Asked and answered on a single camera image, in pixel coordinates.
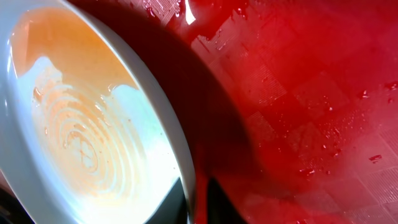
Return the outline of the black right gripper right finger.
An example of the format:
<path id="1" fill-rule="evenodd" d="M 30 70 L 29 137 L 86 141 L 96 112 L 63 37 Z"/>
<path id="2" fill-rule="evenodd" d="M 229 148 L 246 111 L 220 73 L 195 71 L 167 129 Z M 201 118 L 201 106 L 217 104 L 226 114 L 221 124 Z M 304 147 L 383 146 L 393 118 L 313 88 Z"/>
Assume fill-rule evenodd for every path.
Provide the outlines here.
<path id="1" fill-rule="evenodd" d="M 246 224 L 216 179 L 207 186 L 207 224 Z"/>

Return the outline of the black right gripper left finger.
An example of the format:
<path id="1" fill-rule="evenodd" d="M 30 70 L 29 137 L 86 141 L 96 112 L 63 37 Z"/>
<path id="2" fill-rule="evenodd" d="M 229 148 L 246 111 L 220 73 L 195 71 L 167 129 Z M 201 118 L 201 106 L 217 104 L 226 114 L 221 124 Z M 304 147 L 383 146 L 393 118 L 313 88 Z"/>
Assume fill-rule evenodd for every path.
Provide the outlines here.
<path id="1" fill-rule="evenodd" d="M 146 224 L 188 224 L 188 210 L 181 180 L 169 190 Z"/>

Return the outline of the white plate with sauce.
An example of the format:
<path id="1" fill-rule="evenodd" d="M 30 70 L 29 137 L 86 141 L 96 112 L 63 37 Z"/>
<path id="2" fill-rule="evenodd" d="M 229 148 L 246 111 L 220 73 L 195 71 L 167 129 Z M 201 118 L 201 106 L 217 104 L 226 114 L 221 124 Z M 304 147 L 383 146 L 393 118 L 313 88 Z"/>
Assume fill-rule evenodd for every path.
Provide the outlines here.
<path id="1" fill-rule="evenodd" d="M 1 172 L 35 223 L 146 223 L 195 172 L 163 89 L 66 1 L 1 2 Z"/>

